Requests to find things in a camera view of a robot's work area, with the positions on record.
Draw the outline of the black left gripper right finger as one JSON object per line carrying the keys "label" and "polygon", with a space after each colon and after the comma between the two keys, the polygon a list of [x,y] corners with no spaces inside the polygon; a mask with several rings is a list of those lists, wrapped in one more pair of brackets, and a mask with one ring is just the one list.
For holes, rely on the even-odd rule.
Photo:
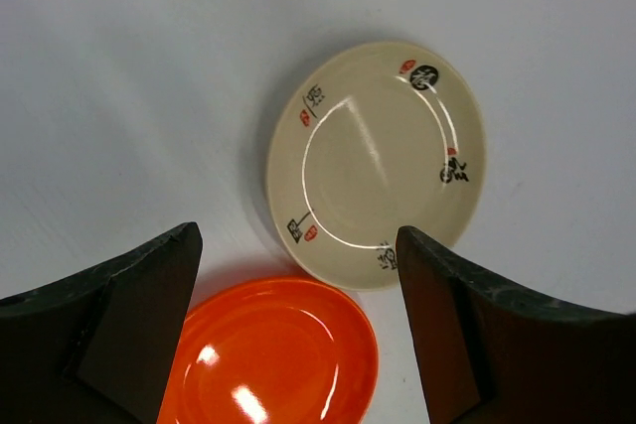
{"label": "black left gripper right finger", "polygon": [[433,423],[631,423],[635,318],[507,279],[424,232],[397,270]]}

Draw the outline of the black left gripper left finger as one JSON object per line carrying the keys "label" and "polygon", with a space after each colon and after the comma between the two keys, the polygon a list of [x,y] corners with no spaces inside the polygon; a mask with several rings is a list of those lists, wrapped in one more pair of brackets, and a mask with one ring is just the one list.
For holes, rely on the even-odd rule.
{"label": "black left gripper left finger", "polygon": [[2,299],[2,422],[156,422],[202,250],[185,222]]}

